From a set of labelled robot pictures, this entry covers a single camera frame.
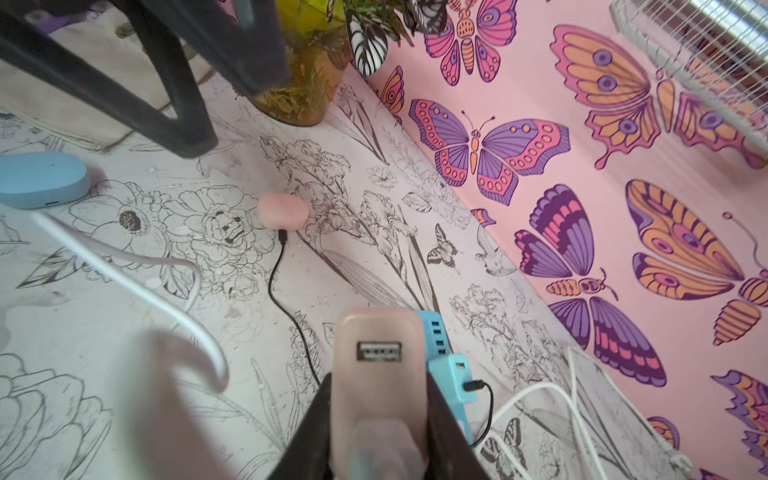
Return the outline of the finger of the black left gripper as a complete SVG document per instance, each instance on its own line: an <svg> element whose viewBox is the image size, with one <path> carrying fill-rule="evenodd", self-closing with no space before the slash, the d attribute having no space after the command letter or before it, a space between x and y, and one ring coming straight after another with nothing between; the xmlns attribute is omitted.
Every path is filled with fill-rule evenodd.
<svg viewBox="0 0 768 480"><path fill-rule="evenodd" d="M176 1L182 37L245 96L258 96L288 79L275 5L235 1Z"/></svg>
<svg viewBox="0 0 768 480"><path fill-rule="evenodd" d="M176 116L169 118L29 23L1 14L1 59L95 108L183 158L218 143L180 40L138 1L118 1L159 75Z"/></svg>

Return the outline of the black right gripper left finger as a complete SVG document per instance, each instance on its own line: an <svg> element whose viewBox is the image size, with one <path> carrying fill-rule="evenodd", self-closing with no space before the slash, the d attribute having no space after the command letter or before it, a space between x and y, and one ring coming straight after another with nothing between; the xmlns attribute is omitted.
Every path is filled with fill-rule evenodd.
<svg viewBox="0 0 768 480"><path fill-rule="evenodd" d="M332 375L327 374L269 480L333 478L329 465L331 386Z"/></svg>

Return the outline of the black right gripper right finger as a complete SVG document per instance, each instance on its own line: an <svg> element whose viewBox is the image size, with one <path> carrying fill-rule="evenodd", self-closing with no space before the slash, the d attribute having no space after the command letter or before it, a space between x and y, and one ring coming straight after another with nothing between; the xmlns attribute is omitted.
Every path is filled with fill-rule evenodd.
<svg viewBox="0 0 768 480"><path fill-rule="evenodd" d="M427 480L481 480L488 475L471 450L431 374L427 378Z"/></svg>

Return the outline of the pink charger adapter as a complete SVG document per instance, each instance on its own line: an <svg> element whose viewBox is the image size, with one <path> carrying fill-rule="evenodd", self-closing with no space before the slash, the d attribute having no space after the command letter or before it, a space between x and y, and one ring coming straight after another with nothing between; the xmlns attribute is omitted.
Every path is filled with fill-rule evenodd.
<svg viewBox="0 0 768 480"><path fill-rule="evenodd" d="M427 454L423 326L408 308L360 308L336 322L330 465L339 479L422 479Z"/></svg>

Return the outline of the mint usb charger adapter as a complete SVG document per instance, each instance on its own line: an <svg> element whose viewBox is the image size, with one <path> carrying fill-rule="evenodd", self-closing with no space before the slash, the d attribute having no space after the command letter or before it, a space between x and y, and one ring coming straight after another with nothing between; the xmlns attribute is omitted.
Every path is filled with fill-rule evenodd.
<svg viewBox="0 0 768 480"><path fill-rule="evenodd" d="M427 369L449 405L465 405L477 399L464 384L474 380L469 360L463 354L439 355L427 363Z"/></svg>

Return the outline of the teal power strip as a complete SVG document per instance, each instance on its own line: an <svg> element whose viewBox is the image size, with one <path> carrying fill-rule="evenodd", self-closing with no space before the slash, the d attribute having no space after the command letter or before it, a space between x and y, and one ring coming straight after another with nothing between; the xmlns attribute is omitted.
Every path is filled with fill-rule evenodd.
<svg viewBox="0 0 768 480"><path fill-rule="evenodd" d="M454 353L441 315L431 311L417 311L416 314L421 320L424 330L426 367L429 360L439 355ZM471 432L470 423L466 415L466 405L467 404L448 404L455 420L460 425L460 429L464 434L464 437L469 444L472 444L473 434Z"/></svg>

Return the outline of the blue earbud case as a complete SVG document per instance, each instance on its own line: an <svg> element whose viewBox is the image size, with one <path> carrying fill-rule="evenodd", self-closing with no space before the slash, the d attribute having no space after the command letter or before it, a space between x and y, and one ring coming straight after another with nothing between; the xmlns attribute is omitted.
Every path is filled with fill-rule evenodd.
<svg viewBox="0 0 768 480"><path fill-rule="evenodd" d="M84 197L92 186L86 164L61 152L1 156L1 203L21 210L47 208Z"/></svg>

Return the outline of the pink earbud case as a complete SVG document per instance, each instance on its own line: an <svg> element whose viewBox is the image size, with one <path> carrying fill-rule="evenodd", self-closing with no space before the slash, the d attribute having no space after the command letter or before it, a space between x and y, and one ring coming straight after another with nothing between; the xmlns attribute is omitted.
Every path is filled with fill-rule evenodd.
<svg viewBox="0 0 768 480"><path fill-rule="evenodd" d="M267 193L259 199L257 216L271 230L293 232L305 225L309 206L300 197L287 193Z"/></svg>

